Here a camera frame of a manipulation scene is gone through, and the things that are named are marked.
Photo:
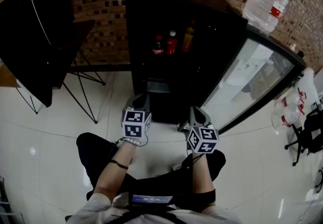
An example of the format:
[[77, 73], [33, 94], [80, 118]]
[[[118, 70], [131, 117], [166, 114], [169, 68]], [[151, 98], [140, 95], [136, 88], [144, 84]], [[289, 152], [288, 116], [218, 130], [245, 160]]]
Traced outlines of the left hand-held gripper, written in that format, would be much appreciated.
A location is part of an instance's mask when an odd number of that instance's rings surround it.
[[145, 94], [145, 102], [141, 111], [141, 96], [136, 94], [126, 102], [125, 109], [122, 111], [122, 132], [124, 138], [140, 140], [144, 138], [150, 125], [150, 94]]

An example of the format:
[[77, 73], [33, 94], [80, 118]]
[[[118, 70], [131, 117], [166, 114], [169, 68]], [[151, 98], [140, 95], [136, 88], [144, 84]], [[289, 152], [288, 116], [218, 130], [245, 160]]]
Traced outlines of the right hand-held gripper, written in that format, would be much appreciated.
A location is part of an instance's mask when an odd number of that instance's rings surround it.
[[189, 124], [189, 133], [186, 141], [192, 152], [204, 154], [213, 153], [219, 141], [219, 136], [217, 130], [203, 127], [211, 124], [209, 115], [201, 108], [191, 106]]

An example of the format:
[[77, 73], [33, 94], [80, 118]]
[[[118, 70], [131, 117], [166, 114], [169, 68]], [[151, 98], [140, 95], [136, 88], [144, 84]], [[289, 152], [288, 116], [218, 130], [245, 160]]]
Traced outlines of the dark cola bottle red label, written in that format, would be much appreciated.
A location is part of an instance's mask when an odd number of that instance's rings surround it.
[[162, 40], [163, 40], [163, 37], [161, 35], [156, 35], [155, 43], [152, 48], [153, 54], [155, 54], [155, 55], [163, 54], [164, 48], [163, 48]]

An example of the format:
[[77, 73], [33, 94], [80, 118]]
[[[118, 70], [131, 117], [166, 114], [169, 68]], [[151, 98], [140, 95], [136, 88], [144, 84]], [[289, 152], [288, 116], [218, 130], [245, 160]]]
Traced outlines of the black mini fridge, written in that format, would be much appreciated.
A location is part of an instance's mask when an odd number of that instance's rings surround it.
[[[133, 89], [150, 94], [157, 123], [182, 131], [191, 106], [208, 111], [220, 134], [267, 105], [304, 69], [304, 61], [248, 25], [226, 0], [125, 0]], [[195, 20], [188, 52], [184, 33]], [[171, 30], [178, 39], [166, 54]], [[152, 48], [163, 37], [163, 54]]]

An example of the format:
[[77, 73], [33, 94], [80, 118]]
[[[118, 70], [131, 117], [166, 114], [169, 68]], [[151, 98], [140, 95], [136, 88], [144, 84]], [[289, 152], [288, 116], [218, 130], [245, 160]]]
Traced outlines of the person's right forearm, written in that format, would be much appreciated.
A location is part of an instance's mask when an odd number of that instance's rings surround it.
[[207, 193], [214, 190], [205, 154], [193, 153], [192, 192]]

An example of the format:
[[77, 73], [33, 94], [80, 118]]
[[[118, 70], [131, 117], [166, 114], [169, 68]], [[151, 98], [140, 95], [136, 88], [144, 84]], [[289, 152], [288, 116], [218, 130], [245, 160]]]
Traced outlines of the black elastic wristband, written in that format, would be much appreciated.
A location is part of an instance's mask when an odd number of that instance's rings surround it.
[[109, 161], [109, 163], [114, 163], [114, 164], [116, 164], [118, 167], [120, 167], [120, 168], [122, 168], [122, 169], [125, 169], [125, 170], [128, 170], [128, 167], [127, 166], [125, 166], [125, 165], [122, 165], [122, 164], [120, 164], [120, 163], [118, 163], [117, 161], [115, 161], [115, 160], [110, 160]]

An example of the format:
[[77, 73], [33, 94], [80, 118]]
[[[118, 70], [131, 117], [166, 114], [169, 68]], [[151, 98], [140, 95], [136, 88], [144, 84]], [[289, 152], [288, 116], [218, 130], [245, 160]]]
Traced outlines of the person's black trousers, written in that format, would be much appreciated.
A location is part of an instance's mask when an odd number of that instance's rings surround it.
[[[92, 133], [83, 133], [76, 140], [80, 161], [93, 187], [98, 178], [117, 152], [116, 146]], [[129, 174], [118, 191], [118, 194], [129, 192], [149, 196], [179, 196], [181, 200], [194, 200], [192, 192], [192, 154], [188, 155], [179, 170], [154, 178], [137, 180]]]

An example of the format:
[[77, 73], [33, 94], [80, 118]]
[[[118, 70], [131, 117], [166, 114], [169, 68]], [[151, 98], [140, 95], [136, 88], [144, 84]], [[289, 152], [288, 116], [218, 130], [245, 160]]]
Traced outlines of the orange drink bottle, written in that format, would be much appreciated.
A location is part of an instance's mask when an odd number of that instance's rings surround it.
[[182, 52], [188, 52], [191, 48], [192, 45], [192, 39], [195, 34], [195, 20], [191, 20], [190, 24], [187, 26], [185, 33], [184, 33], [184, 38], [182, 42]]

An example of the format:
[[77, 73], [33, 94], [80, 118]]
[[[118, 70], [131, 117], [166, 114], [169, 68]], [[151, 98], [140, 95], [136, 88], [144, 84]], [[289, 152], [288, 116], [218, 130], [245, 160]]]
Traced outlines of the black arm sleeve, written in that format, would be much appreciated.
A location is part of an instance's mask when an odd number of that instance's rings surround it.
[[216, 190], [194, 194], [194, 205], [199, 210], [203, 210], [216, 202]]

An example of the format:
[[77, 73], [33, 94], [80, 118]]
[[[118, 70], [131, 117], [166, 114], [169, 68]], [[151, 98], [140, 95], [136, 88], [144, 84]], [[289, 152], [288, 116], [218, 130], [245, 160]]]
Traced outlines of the empty jug with red label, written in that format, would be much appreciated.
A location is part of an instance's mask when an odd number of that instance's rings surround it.
[[304, 92], [292, 92], [285, 96], [282, 99], [282, 108], [291, 106], [291, 105], [297, 105], [298, 108], [302, 111], [304, 109], [304, 99], [306, 99], [306, 93]]
[[272, 127], [277, 131], [284, 127], [291, 127], [299, 120], [300, 115], [301, 111], [298, 106], [275, 109], [271, 115]]

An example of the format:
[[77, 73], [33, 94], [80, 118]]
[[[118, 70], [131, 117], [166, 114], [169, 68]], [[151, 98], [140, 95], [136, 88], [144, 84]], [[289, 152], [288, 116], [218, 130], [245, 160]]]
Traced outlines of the black device with screen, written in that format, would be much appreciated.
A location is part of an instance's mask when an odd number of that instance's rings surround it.
[[132, 204], [138, 205], [170, 205], [173, 196], [148, 196], [148, 195], [130, 195], [130, 201]]

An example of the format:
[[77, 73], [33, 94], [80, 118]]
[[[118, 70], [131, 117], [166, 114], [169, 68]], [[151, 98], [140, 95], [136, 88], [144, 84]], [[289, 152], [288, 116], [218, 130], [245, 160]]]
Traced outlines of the person's white shirt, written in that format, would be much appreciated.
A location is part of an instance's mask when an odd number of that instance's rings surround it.
[[102, 194], [93, 194], [86, 204], [69, 218], [67, 224], [242, 224], [227, 209], [209, 206], [202, 212], [184, 209], [147, 209], [135, 212], [116, 208]]

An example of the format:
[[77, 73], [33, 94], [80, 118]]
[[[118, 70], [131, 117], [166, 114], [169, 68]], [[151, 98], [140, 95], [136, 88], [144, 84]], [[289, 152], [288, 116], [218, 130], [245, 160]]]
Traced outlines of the black office chair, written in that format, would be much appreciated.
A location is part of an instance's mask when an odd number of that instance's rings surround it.
[[319, 177], [321, 177], [321, 179], [319, 183], [315, 185], [315, 190], [317, 194], [321, 191], [323, 187], [323, 167], [318, 170], [318, 173], [320, 174]]
[[297, 158], [292, 163], [296, 166], [299, 161], [300, 154], [307, 149], [307, 154], [317, 153], [323, 150], [323, 109], [314, 109], [305, 119], [304, 127], [296, 128], [294, 124], [291, 126], [296, 140], [285, 145], [284, 149], [288, 150], [292, 145], [298, 144]]

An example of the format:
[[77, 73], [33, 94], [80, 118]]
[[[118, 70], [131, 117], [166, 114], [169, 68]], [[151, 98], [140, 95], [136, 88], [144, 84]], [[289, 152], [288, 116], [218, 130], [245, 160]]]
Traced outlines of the white plastic canister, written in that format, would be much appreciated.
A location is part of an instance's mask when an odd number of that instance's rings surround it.
[[320, 98], [314, 84], [314, 71], [312, 68], [304, 69], [303, 77], [298, 82], [298, 88], [304, 93], [303, 101], [305, 106], [310, 106], [314, 103], [320, 104]]

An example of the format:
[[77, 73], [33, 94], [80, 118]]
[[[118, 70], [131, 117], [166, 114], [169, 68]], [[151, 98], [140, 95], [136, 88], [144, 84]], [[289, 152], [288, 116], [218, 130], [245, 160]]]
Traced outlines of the white metal rack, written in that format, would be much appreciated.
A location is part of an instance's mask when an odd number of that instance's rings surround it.
[[11, 208], [2, 176], [0, 176], [0, 224], [25, 224], [22, 213], [13, 211]]

